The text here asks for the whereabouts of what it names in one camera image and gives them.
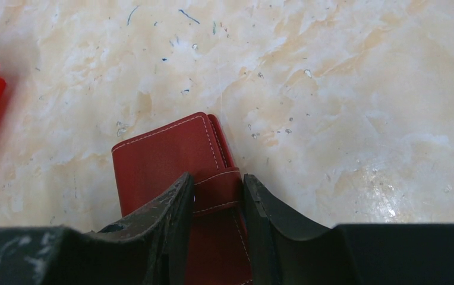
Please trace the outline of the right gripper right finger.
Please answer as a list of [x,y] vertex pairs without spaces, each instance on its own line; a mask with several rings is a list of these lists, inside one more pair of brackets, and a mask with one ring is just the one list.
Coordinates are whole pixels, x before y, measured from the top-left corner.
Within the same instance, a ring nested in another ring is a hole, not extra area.
[[352,284],[340,230],[323,226],[275,197],[255,176],[243,179],[254,284]]

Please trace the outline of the red leather card holder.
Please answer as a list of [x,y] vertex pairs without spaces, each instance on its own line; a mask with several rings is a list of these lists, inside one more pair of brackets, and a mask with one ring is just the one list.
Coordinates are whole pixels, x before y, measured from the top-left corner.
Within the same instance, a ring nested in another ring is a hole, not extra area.
[[242,179],[219,120],[203,112],[112,148],[123,216],[156,198],[183,173],[194,180],[186,284],[251,284]]

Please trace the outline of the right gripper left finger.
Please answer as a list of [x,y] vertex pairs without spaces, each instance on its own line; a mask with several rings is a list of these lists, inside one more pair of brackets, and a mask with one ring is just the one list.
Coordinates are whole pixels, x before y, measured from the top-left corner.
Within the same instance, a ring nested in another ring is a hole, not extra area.
[[122,219],[90,233],[97,284],[184,284],[193,209],[193,177]]

